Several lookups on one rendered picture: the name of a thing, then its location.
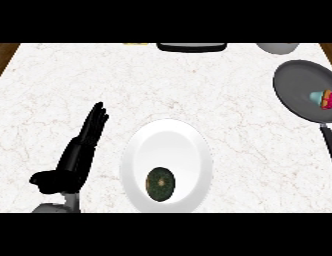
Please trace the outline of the pink cupcake with teal wrapper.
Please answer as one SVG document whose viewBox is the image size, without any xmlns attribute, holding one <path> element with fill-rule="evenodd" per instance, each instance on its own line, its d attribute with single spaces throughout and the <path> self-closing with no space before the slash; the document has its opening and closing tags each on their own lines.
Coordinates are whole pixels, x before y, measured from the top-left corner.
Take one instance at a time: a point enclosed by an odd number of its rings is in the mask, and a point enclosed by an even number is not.
<svg viewBox="0 0 332 256">
<path fill-rule="evenodd" d="M 309 93 L 309 100 L 323 110 L 332 109 L 332 90 L 323 90 Z"/>
</svg>

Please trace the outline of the dark green round avocado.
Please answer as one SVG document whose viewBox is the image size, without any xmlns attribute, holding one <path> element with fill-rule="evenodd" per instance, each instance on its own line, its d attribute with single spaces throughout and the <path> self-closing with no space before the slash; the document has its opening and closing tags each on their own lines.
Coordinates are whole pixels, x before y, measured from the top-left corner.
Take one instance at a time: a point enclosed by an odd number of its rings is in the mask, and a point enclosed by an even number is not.
<svg viewBox="0 0 332 256">
<path fill-rule="evenodd" d="M 175 177 L 172 172 L 163 168 L 156 167 L 147 174 L 145 191 L 148 197 L 157 201 L 166 201 L 175 190 Z"/>
</svg>

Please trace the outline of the dark grey frying pan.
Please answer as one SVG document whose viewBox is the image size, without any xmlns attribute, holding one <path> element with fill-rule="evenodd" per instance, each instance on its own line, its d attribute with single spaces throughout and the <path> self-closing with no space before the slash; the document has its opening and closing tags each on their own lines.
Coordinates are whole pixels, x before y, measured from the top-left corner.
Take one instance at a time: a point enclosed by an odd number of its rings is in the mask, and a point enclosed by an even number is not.
<svg viewBox="0 0 332 256">
<path fill-rule="evenodd" d="M 306 60 L 286 61 L 274 71 L 272 88 L 286 109 L 320 125 L 332 159 L 332 71 Z"/>
</svg>

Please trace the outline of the grey round bowl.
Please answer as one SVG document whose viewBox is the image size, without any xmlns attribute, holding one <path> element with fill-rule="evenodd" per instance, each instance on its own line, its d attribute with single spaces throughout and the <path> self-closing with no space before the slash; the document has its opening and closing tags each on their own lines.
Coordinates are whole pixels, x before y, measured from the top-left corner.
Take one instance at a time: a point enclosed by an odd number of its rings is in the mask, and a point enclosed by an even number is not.
<svg viewBox="0 0 332 256">
<path fill-rule="evenodd" d="M 298 43 L 258 43 L 258 47 L 269 54 L 284 55 L 295 51 Z"/>
</svg>

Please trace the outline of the white oval plate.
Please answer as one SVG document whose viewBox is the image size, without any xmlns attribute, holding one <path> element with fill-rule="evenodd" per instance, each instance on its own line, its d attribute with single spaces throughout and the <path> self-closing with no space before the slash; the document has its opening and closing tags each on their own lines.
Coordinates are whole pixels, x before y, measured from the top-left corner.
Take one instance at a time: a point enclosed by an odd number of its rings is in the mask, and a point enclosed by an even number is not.
<svg viewBox="0 0 332 256">
<path fill-rule="evenodd" d="M 151 199 L 145 190 L 147 175 L 156 167 L 175 178 L 173 192 L 163 202 Z M 126 197 L 140 212 L 191 212 L 212 179 L 209 147 L 193 126 L 175 119 L 145 124 L 128 142 L 119 172 Z"/>
</svg>

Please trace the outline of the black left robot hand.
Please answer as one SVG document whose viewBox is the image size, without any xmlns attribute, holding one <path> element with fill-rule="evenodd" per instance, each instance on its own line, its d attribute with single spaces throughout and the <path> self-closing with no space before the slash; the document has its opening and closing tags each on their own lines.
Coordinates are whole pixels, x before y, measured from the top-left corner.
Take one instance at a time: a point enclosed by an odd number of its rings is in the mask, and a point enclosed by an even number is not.
<svg viewBox="0 0 332 256">
<path fill-rule="evenodd" d="M 79 192 L 86 181 L 107 119 L 106 108 L 98 102 L 88 113 L 77 136 L 69 141 L 55 169 L 36 172 L 29 179 L 42 194 Z"/>
</svg>

